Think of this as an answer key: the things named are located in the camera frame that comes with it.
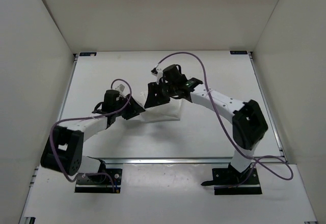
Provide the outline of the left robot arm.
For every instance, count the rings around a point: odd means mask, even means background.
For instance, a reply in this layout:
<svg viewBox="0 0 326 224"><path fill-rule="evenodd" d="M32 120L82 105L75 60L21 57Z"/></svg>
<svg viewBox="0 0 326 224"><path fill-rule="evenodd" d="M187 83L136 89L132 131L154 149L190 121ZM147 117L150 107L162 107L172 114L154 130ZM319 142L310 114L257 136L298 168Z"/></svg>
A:
<svg viewBox="0 0 326 224"><path fill-rule="evenodd" d="M41 156L42 167L57 172L62 169L68 176L75 175L82 163L84 142L109 128L117 117L129 120L143 113L144 108L130 95L123 96L117 90L107 90L89 120L61 122L52 131L52 141L47 140Z"/></svg>

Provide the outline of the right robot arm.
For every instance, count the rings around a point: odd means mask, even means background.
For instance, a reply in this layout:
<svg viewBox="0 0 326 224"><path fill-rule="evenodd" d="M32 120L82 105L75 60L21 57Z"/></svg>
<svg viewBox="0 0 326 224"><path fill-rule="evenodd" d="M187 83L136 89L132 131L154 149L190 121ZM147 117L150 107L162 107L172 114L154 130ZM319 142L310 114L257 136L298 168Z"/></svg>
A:
<svg viewBox="0 0 326 224"><path fill-rule="evenodd" d="M152 69L155 82L148 83L145 108L167 104L171 99L184 99L190 103L217 111L232 125L235 152L230 162L228 177L241 183L253 160L257 145L268 130L266 119L255 100L240 101L223 95L197 78L187 78L180 65L170 65L161 70Z"/></svg>

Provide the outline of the white pleated skirt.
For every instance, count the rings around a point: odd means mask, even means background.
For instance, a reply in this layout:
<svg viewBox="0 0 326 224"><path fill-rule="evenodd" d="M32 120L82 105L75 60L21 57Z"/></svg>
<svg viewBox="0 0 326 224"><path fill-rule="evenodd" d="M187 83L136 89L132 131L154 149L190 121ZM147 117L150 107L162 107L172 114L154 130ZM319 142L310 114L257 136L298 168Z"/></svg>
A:
<svg viewBox="0 0 326 224"><path fill-rule="evenodd" d="M182 100L171 99L167 104L146 108L145 112L140 114L140 117L145 123L180 121L182 107Z"/></svg>

